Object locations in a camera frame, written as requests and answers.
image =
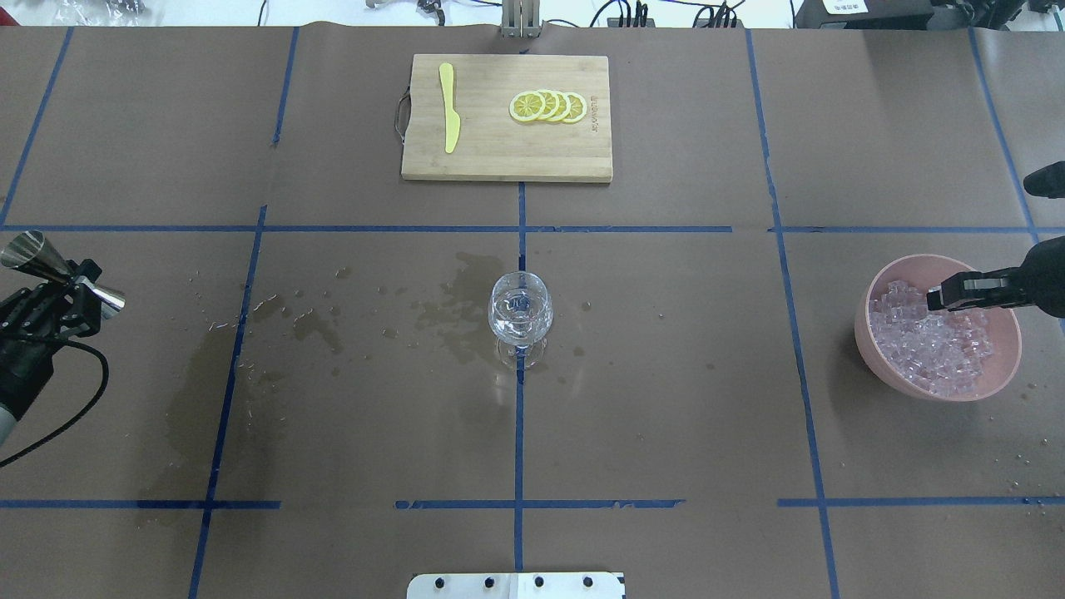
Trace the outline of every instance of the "cutting board handle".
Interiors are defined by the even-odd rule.
[[[399,128],[399,122],[403,119],[404,110],[403,106],[407,104],[407,120],[404,123],[403,128]],[[410,85],[407,86],[407,91],[399,96],[399,102],[396,104],[396,116],[392,120],[393,126],[396,128],[396,133],[399,134],[399,143],[407,143],[407,127],[410,126]]]

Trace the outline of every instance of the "wooden cutting board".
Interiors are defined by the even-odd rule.
[[[458,144],[444,152],[440,64],[455,67]],[[576,92],[579,123],[518,123],[510,100],[528,90]],[[613,178],[610,75],[606,56],[414,54],[404,179],[605,183]]]

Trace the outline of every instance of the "white label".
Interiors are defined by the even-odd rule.
[[[868,13],[865,0],[821,0],[830,15],[857,15]]]

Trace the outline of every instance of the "pink bowl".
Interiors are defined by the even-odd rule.
[[[974,402],[1001,391],[1017,374],[1017,367],[1020,366],[1020,325],[1013,310],[992,308],[986,311],[987,337],[995,349],[995,354],[984,359],[984,373],[977,381],[976,391],[951,398],[933,395],[906,381],[876,346],[872,338],[872,328],[869,326],[869,300],[887,293],[887,284],[892,280],[902,279],[921,291],[928,291],[929,288],[939,285],[955,273],[973,270],[976,269],[964,262],[934,254],[906,256],[884,266],[862,295],[857,313],[854,315],[854,339],[869,370],[894,389],[923,400]]]

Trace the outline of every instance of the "glass base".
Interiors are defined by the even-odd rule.
[[[525,370],[532,368],[538,361],[543,359],[543,354],[547,351],[547,339],[541,339],[528,347],[517,347],[510,343],[495,340],[495,355],[499,361],[511,369],[518,369],[519,356],[524,357]]]

